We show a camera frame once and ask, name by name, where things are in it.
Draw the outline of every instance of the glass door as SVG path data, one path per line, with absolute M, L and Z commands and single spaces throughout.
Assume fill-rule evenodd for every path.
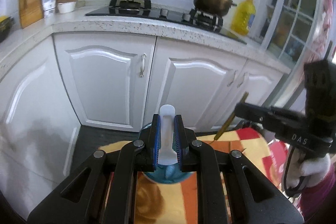
M 311 31 L 317 0 L 284 0 L 268 50 L 294 68 Z

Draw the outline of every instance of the stove knob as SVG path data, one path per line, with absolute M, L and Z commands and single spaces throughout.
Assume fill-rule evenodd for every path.
M 190 21 L 190 19 L 191 19 L 191 15 L 190 15 L 190 14 L 183 14 L 182 19 L 183 19 L 184 21 Z
M 160 10 L 160 16 L 167 17 L 167 15 L 168 15 L 168 10 L 167 9 L 161 9 Z

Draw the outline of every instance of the blue bowl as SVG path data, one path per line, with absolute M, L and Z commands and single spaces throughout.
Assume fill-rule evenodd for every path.
M 192 172 L 182 173 L 178 163 L 172 165 L 158 164 L 155 172 L 144 172 L 144 175 L 150 180 L 163 184 L 179 183 L 190 177 L 191 174 Z

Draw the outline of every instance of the gloved hand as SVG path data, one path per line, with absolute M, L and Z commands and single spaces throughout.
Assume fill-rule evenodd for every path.
M 290 154 L 291 149 L 293 149 L 292 146 L 290 147 L 288 151 L 288 155 Z M 331 166 L 329 154 L 326 154 L 324 158 L 309 159 L 309 160 L 305 160 L 304 162 L 302 162 L 304 157 L 305 157 L 305 154 L 303 152 L 301 152 L 298 149 L 294 150 L 292 159 L 291 159 L 291 162 L 288 168 L 288 174 L 287 174 L 287 180 L 286 180 L 288 188 L 296 187 L 300 182 L 301 176 L 302 177 L 310 176 L 306 187 L 314 187 L 318 185 L 320 182 L 322 182 L 323 179 L 328 174 L 330 170 L 330 166 Z

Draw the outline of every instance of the cabinet handle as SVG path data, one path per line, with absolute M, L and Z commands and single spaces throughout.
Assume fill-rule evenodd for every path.
M 230 83 L 228 83 L 228 85 L 227 85 L 228 88 L 229 88 L 229 87 L 233 84 L 233 82 L 235 81 L 235 79 L 236 79 L 236 73 L 237 73 L 237 71 L 235 71 L 235 74 L 234 74 L 234 76 L 233 76 L 232 81 L 231 81 Z
M 141 68 L 140 68 L 140 77 L 143 77 L 143 72 L 145 71 L 145 60 L 146 60 L 146 54 L 142 55 L 142 60 L 141 60 Z
M 238 84 L 237 88 L 240 88 L 240 86 L 244 83 L 244 81 L 245 81 L 245 76 L 246 76 L 247 74 L 248 74 L 247 72 L 244 73 L 244 75 L 243 75 L 243 80 L 242 80 L 242 82 L 241 82 L 240 84 Z

